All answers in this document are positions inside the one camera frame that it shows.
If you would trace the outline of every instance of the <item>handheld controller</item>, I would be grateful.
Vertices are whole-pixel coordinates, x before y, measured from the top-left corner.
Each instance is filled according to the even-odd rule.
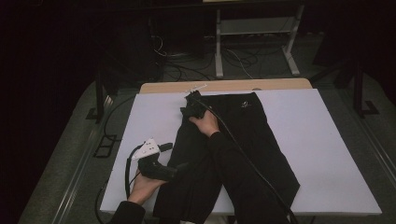
[[[173,147],[172,143],[167,143],[159,146],[161,152],[169,150],[172,147]],[[160,164],[158,162],[159,157],[160,157],[160,153],[155,153],[140,159],[137,162],[140,173],[143,176],[146,176],[151,179],[160,179],[164,181],[172,180],[177,173],[177,169]]]
[[[181,114],[183,114],[185,118],[203,118],[206,112],[206,108],[198,102],[202,102],[203,104],[207,105],[207,100],[201,96],[201,93],[198,91],[192,91],[188,96],[186,96],[186,100],[186,107],[180,108]]]

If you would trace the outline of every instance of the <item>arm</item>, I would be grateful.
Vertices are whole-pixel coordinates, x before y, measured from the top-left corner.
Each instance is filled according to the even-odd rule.
[[[150,179],[141,174],[137,175],[134,187],[128,197],[128,201],[121,202],[113,218],[108,224],[140,224],[146,210],[142,204],[151,197],[155,189],[164,184],[165,181]]]
[[[219,132],[216,117],[209,111],[203,119],[190,118],[209,137],[217,172],[226,188],[238,223],[289,223],[269,190],[250,167],[237,146]]]

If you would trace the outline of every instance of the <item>wooden edge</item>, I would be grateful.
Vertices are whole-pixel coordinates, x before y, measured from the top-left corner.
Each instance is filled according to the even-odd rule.
[[[192,82],[157,82],[143,84],[140,93],[187,92],[203,87],[199,91],[252,91],[252,90],[298,90],[312,89],[306,78],[275,78],[248,80],[213,80]]]

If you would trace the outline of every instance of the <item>black sleeve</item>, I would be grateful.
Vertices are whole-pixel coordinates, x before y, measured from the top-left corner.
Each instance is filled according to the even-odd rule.
[[[108,224],[141,224],[145,213],[137,203],[122,202]]]
[[[276,196],[255,171],[233,142],[218,132],[208,141],[217,172],[226,188],[238,223],[289,223]]]

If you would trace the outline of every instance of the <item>black cable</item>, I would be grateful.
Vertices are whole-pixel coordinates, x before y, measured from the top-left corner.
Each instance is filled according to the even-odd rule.
[[[108,117],[107,117],[107,119],[106,119],[105,127],[104,127],[104,129],[103,129],[103,133],[104,133],[105,138],[107,138],[107,139],[110,140],[110,141],[114,141],[114,142],[120,142],[120,141],[122,140],[122,139],[113,139],[112,137],[110,137],[110,136],[107,134],[107,124],[108,124],[108,121],[110,120],[111,115],[114,113],[114,111],[116,111],[120,106],[122,106],[123,104],[125,104],[126,102],[128,102],[128,101],[130,101],[130,100],[132,100],[132,99],[134,99],[134,98],[135,98],[135,96],[131,96],[130,98],[124,100],[123,102],[121,102],[119,105],[117,105],[117,106],[110,112],[110,114],[108,115]]]
[[[280,32],[283,30],[283,28],[284,28],[284,27],[286,26],[286,24],[288,23],[288,21],[289,21],[289,18],[286,19],[286,21],[283,23],[282,27],[278,30],[277,34],[280,34]],[[256,50],[256,52],[254,52],[254,53],[246,52],[246,51],[244,51],[244,50],[239,49],[239,51],[244,52],[244,53],[246,53],[246,54],[249,54],[249,56],[247,56],[247,57],[238,57],[239,60],[236,60],[235,57],[234,57],[234,55],[230,55],[229,52],[227,52],[227,51],[225,51],[225,53],[222,52],[221,54],[224,55],[224,57],[223,57],[224,60],[225,60],[227,63],[229,63],[230,65],[232,65],[232,66],[234,66],[234,67],[241,67],[240,64],[234,64],[234,63],[231,63],[231,62],[230,62],[230,60],[233,60],[233,61],[236,61],[236,62],[239,62],[239,63],[243,63],[243,64],[244,64],[244,68],[249,68],[251,65],[253,65],[253,64],[259,62],[259,59],[257,58],[258,55],[270,55],[270,54],[277,53],[278,51],[280,51],[280,50],[282,49],[282,48],[279,48],[279,49],[277,49],[277,50],[275,50],[275,51],[272,51],[272,52],[270,52],[270,53],[259,53],[259,52],[263,49],[263,47],[264,47],[266,44],[267,44],[267,43],[266,43],[266,40],[264,40],[263,43],[259,46],[259,48],[258,48],[258,49]],[[252,57],[255,59],[253,62],[251,62],[251,61],[248,60],[249,58],[252,58]]]
[[[182,76],[183,76],[183,74],[185,75],[186,73],[183,72],[183,71],[181,71],[181,69],[178,68],[178,67],[175,67],[175,68],[176,68],[177,71],[178,71],[178,77],[173,77],[173,76],[170,75],[168,72],[166,72],[166,71],[164,71],[164,72],[165,72],[166,75],[168,75],[169,77],[171,77],[172,79],[174,79],[175,82],[179,82],[180,80],[183,80]]]
[[[192,72],[194,72],[194,73],[197,73],[197,74],[203,76],[204,78],[206,78],[206,79],[209,80],[209,81],[211,80],[211,79],[210,79],[210,77],[211,77],[210,75],[205,75],[204,73],[202,73],[202,72],[200,72],[200,71],[197,71],[197,70],[195,70],[195,69],[192,69],[192,68],[189,68],[189,67],[185,67],[185,66],[182,66],[182,65],[178,65],[178,64],[175,64],[175,63],[169,63],[169,64],[173,65],[174,67],[178,67],[178,68],[190,70],[190,71],[192,71]]]
[[[125,183],[124,183],[124,187],[125,187],[125,194],[126,194],[126,198],[129,198],[129,195],[131,193],[131,183],[132,181],[134,181],[134,179],[140,174],[140,172],[134,177],[134,179],[132,179],[131,183],[129,182],[129,173],[130,173],[130,169],[131,169],[131,161],[132,161],[132,156],[134,155],[134,153],[141,148],[143,145],[137,146],[136,148],[134,148],[134,150],[132,150],[131,154],[129,155],[128,159],[126,160],[126,166],[125,166]]]
[[[204,67],[201,67],[201,68],[194,68],[194,70],[204,70],[204,69],[208,68],[212,64],[213,58],[214,58],[214,55],[210,58],[210,61],[207,65],[205,65]],[[193,62],[193,61],[197,61],[197,60],[201,60],[201,59],[202,59],[201,57],[195,57],[195,58],[192,58],[190,60],[185,60],[185,61],[168,60],[168,62],[169,63],[189,63],[189,62]]]
[[[221,55],[223,56],[222,58],[230,65],[234,66],[234,67],[241,67],[240,63],[244,64],[245,68],[249,68],[251,65],[253,65],[252,62],[250,62],[249,60],[242,60],[239,57],[235,57],[235,55],[231,54],[228,50],[222,50],[221,51]],[[230,60],[236,61],[238,62],[238,64],[234,64],[232,63]]]
[[[291,209],[287,206],[287,204],[285,203],[285,201],[283,201],[283,199],[281,198],[281,196],[279,195],[279,193],[276,191],[276,189],[274,188],[274,186],[262,175],[262,173],[259,171],[259,169],[257,169],[257,167],[253,164],[253,162],[248,158],[248,155],[244,152],[244,150],[240,147],[240,145],[238,144],[238,142],[236,141],[236,138],[233,136],[231,130],[228,128],[227,124],[224,122],[224,120],[208,105],[204,104],[203,102],[201,102],[200,100],[191,98],[192,100],[194,100],[195,102],[197,102],[198,104],[202,105],[205,109],[209,110],[220,122],[221,124],[224,126],[224,128],[226,129],[226,131],[228,132],[228,134],[231,136],[231,138],[233,139],[233,142],[236,144],[238,150],[241,152],[241,154],[244,156],[244,158],[247,160],[247,163],[249,163],[249,165],[253,168],[253,170],[255,171],[255,173],[262,179],[262,181],[267,185],[267,187],[275,194],[275,196],[277,197],[277,199],[280,201],[281,205],[283,206],[283,209],[285,210],[285,212],[290,215],[290,221],[291,223],[295,223],[298,224],[297,218],[295,217],[294,213],[291,211]]]
[[[98,208],[98,201],[99,201],[99,196],[102,193],[103,189],[105,188],[105,186],[107,185],[108,180],[105,181],[105,184],[99,189],[96,198],[95,198],[95,205],[94,205],[94,210],[95,210],[95,216],[96,219],[98,219],[100,224],[105,224],[105,222],[103,222],[103,220],[99,217],[99,208]]]
[[[172,62],[172,63],[190,63],[200,60],[201,58],[193,54],[186,54],[186,55],[168,55],[166,59],[168,60],[168,62]]]
[[[309,222],[309,224],[314,224],[316,218],[317,217],[312,217],[311,222]]]
[[[214,58],[215,58],[215,56],[212,55],[212,57],[210,57],[209,63],[206,64],[204,67],[193,68],[193,69],[192,69],[192,68],[187,68],[187,67],[182,66],[182,65],[179,65],[179,64],[175,64],[176,62],[169,62],[169,63],[170,63],[170,64],[173,64],[173,65],[177,65],[177,66],[183,67],[183,68],[185,68],[185,69],[189,69],[189,70],[204,70],[204,69],[208,68],[208,67],[213,63],[213,59],[214,59]]]

